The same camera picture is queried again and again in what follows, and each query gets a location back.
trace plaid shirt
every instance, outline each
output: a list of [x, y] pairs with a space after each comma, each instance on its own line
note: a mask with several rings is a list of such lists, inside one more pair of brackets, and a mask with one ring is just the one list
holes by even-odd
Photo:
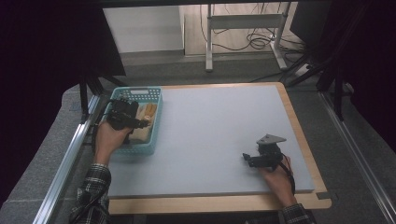
[[[108, 168], [103, 164], [93, 164], [82, 186], [78, 188], [76, 207], [70, 214], [70, 223], [76, 217], [79, 218], [75, 223], [109, 223], [107, 190], [110, 183], [111, 174]], [[86, 208], [95, 197], [99, 198]]]
[[282, 209], [283, 218], [287, 224], [311, 224], [311, 218], [305, 212], [302, 204], [297, 203], [295, 205], [285, 207]]

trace person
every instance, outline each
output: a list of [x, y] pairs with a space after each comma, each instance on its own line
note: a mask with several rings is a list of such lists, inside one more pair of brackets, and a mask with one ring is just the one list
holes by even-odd
[[[82, 186], [78, 188], [76, 206], [70, 214], [70, 223], [109, 223], [107, 190], [111, 183], [108, 163], [111, 154], [122, 144], [126, 134], [132, 129], [114, 130], [104, 121], [99, 125], [95, 140], [93, 163], [85, 176]], [[282, 161], [290, 168], [290, 158]], [[258, 169], [270, 190], [282, 205], [282, 214], [288, 224], [312, 223], [304, 207], [297, 203], [291, 192], [289, 178], [285, 171], [276, 168], [273, 172], [266, 168]]]

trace basket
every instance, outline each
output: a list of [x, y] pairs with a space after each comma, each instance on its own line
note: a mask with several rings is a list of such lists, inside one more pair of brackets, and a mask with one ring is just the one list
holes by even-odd
[[[129, 103], [137, 101], [139, 105], [148, 103], [157, 104], [155, 119], [147, 143], [123, 144], [117, 149], [115, 154], [122, 155], [152, 155], [155, 151], [157, 134], [160, 125], [161, 113], [163, 110], [163, 97], [161, 87], [118, 87], [111, 94], [111, 99], [127, 99]], [[111, 104], [107, 106], [105, 114], [111, 109]]]

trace white wall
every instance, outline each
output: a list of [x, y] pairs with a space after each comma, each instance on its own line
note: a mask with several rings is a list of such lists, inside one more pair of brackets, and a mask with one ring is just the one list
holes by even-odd
[[183, 49], [178, 6], [104, 9], [119, 53]]

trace gray carpet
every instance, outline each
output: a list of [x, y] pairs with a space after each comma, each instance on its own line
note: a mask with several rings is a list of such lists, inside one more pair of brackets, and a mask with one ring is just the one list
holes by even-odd
[[[125, 64], [127, 77], [120, 77], [120, 80], [133, 86], [239, 83], [249, 82], [279, 71], [272, 56], [260, 57], [260, 59], [251, 59], [251, 56], [247, 56], [247, 60], [218, 57], [215, 59], [214, 72], [209, 74], [205, 72], [205, 63], [202, 58], [188, 59], [193, 62], [172, 63], [155, 59], [141, 64]], [[278, 79], [279, 76], [274, 76], [262, 81], [277, 81]], [[107, 81], [102, 81], [109, 91], [115, 87]], [[319, 99], [318, 93], [315, 92], [315, 81], [316, 77], [312, 77], [297, 87], [288, 89], [288, 93], [323, 180], [332, 196], [330, 209], [313, 211], [317, 222], [387, 223], [361, 178], [340, 134], [335, 129], [324, 104]], [[63, 107], [49, 130], [48, 136], [8, 201], [3, 204], [0, 211], [0, 223], [32, 223], [79, 123], [80, 111], [76, 110], [78, 103], [78, 87], [65, 93]], [[394, 200], [396, 196], [396, 176], [392, 174], [396, 168], [394, 153], [356, 112], [347, 98], [344, 100], [344, 115], [364, 156]], [[75, 202], [76, 188], [82, 183], [91, 161], [90, 147], [83, 147], [73, 170], [70, 171], [50, 223], [67, 221], [70, 208]], [[232, 215], [191, 215], [190, 217], [189, 215], [148, 216], [147, 223], [164, 223], [166, 220], [173, 220], [173, 223], [183, 223], [183, 221], [186, 223], [186, 220], [191, 219], [204, 220], [204, 223], [241, 223], [240, 220], [261, 215], [233, 213]], [[125, 220], [125, 218], [115, 217], [116, 223], [121, 223], [122, 219]]]

